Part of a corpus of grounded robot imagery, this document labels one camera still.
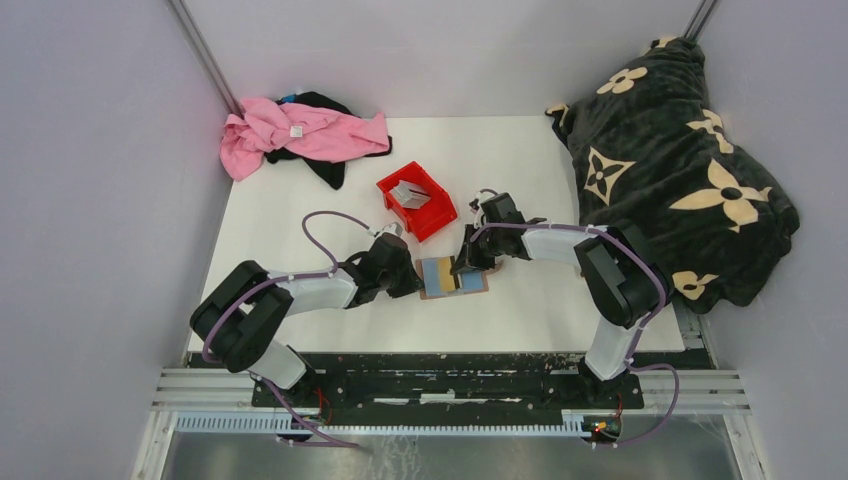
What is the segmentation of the tan leather card holder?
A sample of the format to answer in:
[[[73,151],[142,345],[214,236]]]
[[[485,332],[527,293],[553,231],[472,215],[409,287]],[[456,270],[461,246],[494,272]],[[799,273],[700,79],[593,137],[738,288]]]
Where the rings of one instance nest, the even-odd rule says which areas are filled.
[[[489,277],[501,270],[498,264],[488,271],[452,274],[454,256],[432,257],[415,261],[415,269],[423,281],[419,292],[421,300],[435,300],[462,295],[485,293],[489,290]]]

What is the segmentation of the red plastic bin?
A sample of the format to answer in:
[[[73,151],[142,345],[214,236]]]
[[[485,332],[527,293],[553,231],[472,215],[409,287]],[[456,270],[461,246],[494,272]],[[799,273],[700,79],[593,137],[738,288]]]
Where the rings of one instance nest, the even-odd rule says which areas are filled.
[[[458,219],[448,192],[417,162],[410,162],[376,183],[384,205],[404,230],[424,242]]]

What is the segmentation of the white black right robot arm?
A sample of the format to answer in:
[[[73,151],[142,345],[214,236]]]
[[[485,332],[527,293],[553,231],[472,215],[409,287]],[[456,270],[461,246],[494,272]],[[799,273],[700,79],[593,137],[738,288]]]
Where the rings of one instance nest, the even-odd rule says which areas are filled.
[[[600,320],[577,392],[591,408],[606,406],[617,396],[615,379],[630,369],[644,329],[672,296],[670,276],[647,238],[629,220],[600,226],[528,220],[510,194],[491,189],[480,191],[471,208],[475,220],[465,227],[452,274],[491,271],[502,256],[580,271]]]

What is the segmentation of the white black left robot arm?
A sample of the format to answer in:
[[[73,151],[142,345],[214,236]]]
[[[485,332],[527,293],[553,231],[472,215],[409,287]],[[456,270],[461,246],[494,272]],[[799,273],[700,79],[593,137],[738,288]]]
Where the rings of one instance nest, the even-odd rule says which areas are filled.
[[[253,260],[238,264],[192,313],[191,330],[203,340],[204,360],[231,373],[250,372],[271,381],[291,406],[313,397],[314,370],[292,347],[275,339],[290,316],[317,310],[347,310],[380,292],[401,298],[417,293],[417,274],[406,242],[379,233],[371,247],[332,272],[273,276]]]

